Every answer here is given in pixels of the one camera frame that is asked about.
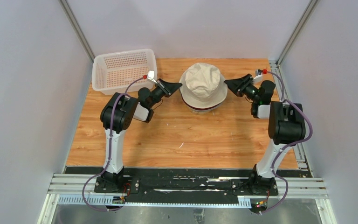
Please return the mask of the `cream hat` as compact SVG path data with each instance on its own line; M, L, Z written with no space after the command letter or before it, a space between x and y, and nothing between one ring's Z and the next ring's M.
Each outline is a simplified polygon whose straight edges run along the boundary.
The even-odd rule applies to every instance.
M183 101L194 107L210 107L222 103L227 97L226 79L219 68L208 63L195 63L180 77Z

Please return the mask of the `grey hat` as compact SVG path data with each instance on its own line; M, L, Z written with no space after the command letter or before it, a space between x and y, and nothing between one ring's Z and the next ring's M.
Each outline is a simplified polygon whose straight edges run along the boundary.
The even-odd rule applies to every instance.
M216 105L214 107L210 107L210 108L194 108L194 107L191 107L191 106L187 106L187 108L194 114L198 114L198 115L201 115L201 114L206 114L206 113L209 113L209 112L212 112L213 110L219 108L220 105Z

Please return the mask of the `dark red hat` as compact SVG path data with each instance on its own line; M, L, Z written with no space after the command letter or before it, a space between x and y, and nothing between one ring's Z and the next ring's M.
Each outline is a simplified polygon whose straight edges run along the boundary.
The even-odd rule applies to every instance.
M191 106L189 105L186 101L183 102L187 107L189 107L191 110L194 110L194 111L209 111L209 110L213 110L213 109L216 109L218 107L221 106L222 103L219 103L219 104L216 104L214 106L210 106L210 107L205 107L205 108L200 108L200 107L194 107L194 106Z

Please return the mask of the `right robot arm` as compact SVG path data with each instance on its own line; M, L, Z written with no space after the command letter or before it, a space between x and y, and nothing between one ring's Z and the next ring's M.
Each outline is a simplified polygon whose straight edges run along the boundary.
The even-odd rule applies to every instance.
M235 192L248 191L259 195L272 193L276 195L276 171L287 151L305 139L306 126L303 107L288 100L273 101L272 96L276 84L272 81L262 81L260 87L255 87L250 74L237 79L225 80L228 89L238 97L251 100L251 114L257 119L268 120L268 136L270 142L262 159L254 165L248 180L238 184L233 183Z

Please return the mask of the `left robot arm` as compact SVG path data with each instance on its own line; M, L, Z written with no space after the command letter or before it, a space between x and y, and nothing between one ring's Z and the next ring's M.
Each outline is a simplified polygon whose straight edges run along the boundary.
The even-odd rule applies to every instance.
M158 79L155 88L142 87L138 96L115 93L101 111L100 120L106 134L106 153L102 172L97 176L99 187L113 193L120 192L124 186L124 138L133 119L149 123L154 115L153 106L173 95L181 83L169 83Z

